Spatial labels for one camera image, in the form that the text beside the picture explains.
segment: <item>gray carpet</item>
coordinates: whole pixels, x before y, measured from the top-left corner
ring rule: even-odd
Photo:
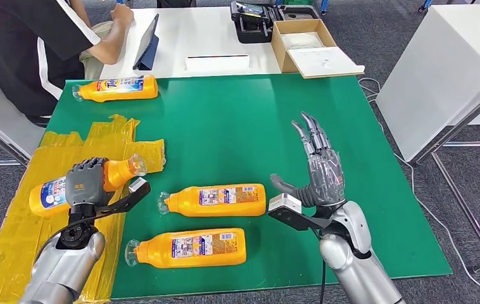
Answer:
[[[93,24],[109,19],[109,10],[115,3],[113,0],[84,2]],[[155,7],[155,4],[154,0],[129,2],[133,8]],[[226,4],[224,0],[198,0],[198,6]],[[331,0],[323,20],[337,44],[355,62],[366,66],[366,76],[378,79],[383,84],[422,20],[422,15],[417,13],[421,4],[421,0]],[[382,121],[375,105],[373,110]],[[466,128],[458,138],[480,140],[480,126]],[[397,151],[391,136],[388,136],[388,140]],[[443,148],[439,155],[480,221],[480,148]],[[408,168],[403,166],[403,171],[409,179]],[[22,173],[22,168],[18,167],[0,168],[0,224]],[[466,264],[479,264],[479,240],[432,158],[417,167],[415,187],[417,196],[452,231]],[[426,218],[431,223],[454,275],[397,280],[396,285],[407,303],[480,303],[480,288],[465,276],[445,231],[429,215],[426,214]],[[480,282],[480,275],[475,275],[475,278]],[[318,287],[294,288],[124,303],[316,303],[319,292]],[[348,302],[339,286],[327,286],[325,292],[325,303]]]

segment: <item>yellow plastic sheet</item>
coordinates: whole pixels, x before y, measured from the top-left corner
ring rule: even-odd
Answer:
[[[30,278],[38,249],[68,220],[65,213],[49,218],[34,215],[28,206],[33,187],[65,175],[74,163],[94,156],[123,160],[138,153],[145,159],[148,173],[162,170],[165,163],[163,139],[134,142],[139,121],[120,115],[110,118],[111,122],[94,122],[85,141],[76,132],[44,134],[0,228],[0,303],[14,303],[19,299]],[[119,189],[111,201],[118,200],[124,191]],[[106,248],[87,280],[79,300],[83,303],[101,303],[111,295],[124,214],[99,219],[95,225],[106,238]]]

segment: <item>white paper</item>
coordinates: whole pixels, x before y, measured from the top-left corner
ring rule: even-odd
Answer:
[[[240,71],[249,68],[249,55],[197,56],[186,58],[186,70],[190,72]]]
[[[290,57],[304,77],[358,74],[365,66],[356,65],[338,46],[291,49]]]
[[[324,46],[316,32],[281,34],[285,49],[321,48]]]

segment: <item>green table surface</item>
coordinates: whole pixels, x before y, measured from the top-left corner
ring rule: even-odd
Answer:
[[[138,101],[77,102],[69,82],[48,130],[87,136],[91,122],[119,113],[141,120],[136,141],[165,140],[167,163],[149,174],[152,191],[126,216],[122,247],[163,232],[240,227],[247,261],[226,267],[128,267],[120,252],[111,298],[186,295],[320,284],[321,259],[310,231],[268,215],[189,218],[160,215],[160,191],[259,182],[267,200],[278,192],[268,176],[302,186],[306,156],[291,120],[318,119],[340,153],[346,197],[362,208],[372,247],[392,278],[451,274],[432,230],[353,76],[303,80],[299,74],[159,79],[160,95]],[[314,210],[304,208],[304,213]],[[328,271],[327,283],[336,278]]]

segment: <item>orange bottle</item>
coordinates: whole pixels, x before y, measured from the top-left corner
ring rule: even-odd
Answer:
[[[133,154],[126,160],[108,160],[104,163],[104,190],[115,191],[131,178],[147,174],[144,160]],[[29,208],[40,217],[49,217],[68,210],[70,205],[65,198],[66,177],[60,177],[35,186],[29,194]]]
[[[262,184],[188,187],[160,193],[158,210],[187,217],[257,217],[266,211],[266,194]]]
[[[72,95],[78,101],[88,99],[97,103],[108,100],[149,99],[157,97],[158,85],[152,75],[96,80],[85,85],[74,85]]]
[[[246,237],[240,228],[163,233],[149,241],[130,240],[125,261],[156,268],[237,265],[246,261]]]

